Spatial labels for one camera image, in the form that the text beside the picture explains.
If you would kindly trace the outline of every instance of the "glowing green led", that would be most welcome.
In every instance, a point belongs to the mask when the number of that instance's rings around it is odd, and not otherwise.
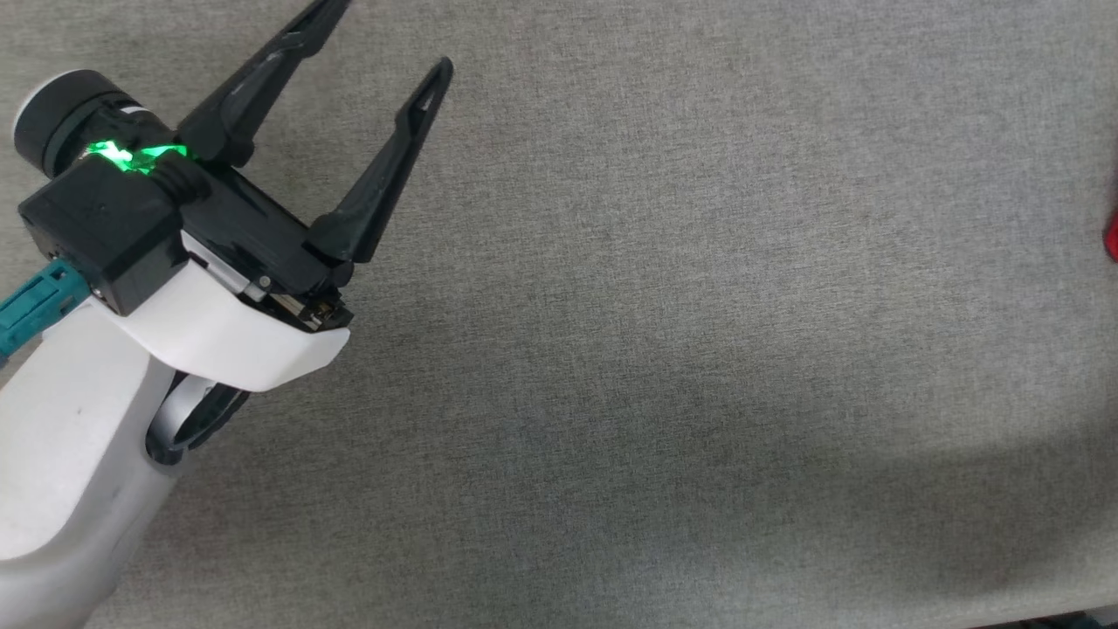
[[[98,154],[113,162],[122,172],[142,172],[150,174],[155,168],[155,160],[167,151],[174,151],[182,156],[188,156],[187,147],[182,144],[163,144],[161,146],[148,146],[140,149],[135,153],[125,151],[116,145],[112,140],[94,142],[86,149],[87,152]]]

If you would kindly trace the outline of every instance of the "gray tablecloth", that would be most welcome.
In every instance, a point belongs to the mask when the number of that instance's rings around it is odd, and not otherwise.
[[[303,0],[9,0],[178,121]],[[247,169],[333,207],[457,73],[330,369],[93,628],[965,627],[1118,600],[1118,3],[357,1]],[[0,288],[42,264],[0,151]]]

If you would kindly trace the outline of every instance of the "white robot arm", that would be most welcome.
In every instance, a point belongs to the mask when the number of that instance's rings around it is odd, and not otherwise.
[[[17,116],[51,181],[20,204],[47,267],[0,304],[0,629],[73,629],[176,480],[250,393],[329,365],[340,288],[383,232],[453,66],[440,60],[353,189],[310,227],[234,168],[347,0],[315,0],[177,131],[91,70]]]

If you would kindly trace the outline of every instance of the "red object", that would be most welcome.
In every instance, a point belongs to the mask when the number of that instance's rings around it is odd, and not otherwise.
[[[1110,258],[1118,261],[1118,215],[1110,219],[1110,227],[1107,227],[1107,235],[1102,241],[1107,245]]]

